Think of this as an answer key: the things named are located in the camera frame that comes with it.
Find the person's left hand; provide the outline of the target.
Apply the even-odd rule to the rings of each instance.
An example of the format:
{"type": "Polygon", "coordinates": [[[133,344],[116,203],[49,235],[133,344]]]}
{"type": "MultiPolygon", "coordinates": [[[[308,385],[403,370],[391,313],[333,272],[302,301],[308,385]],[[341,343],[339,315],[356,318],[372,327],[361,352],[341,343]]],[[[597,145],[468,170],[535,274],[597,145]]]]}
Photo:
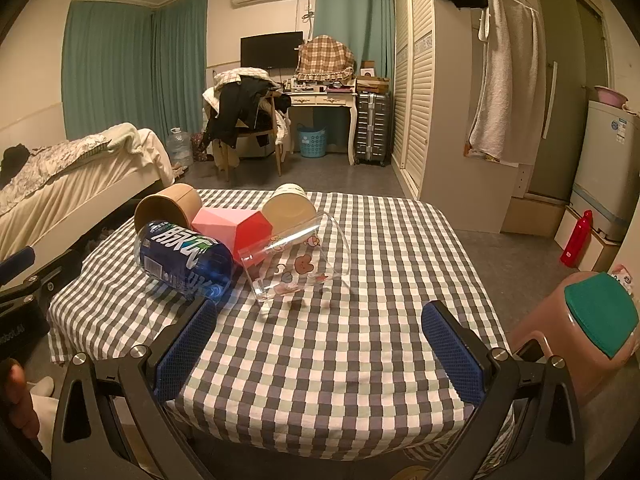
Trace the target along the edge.
{"type": "Polygon", "coordinates": [[[14,359],[1,362],[1,411],[27,439],[38,437],[40,423],[27,388],[25,373],[14,359]]]}

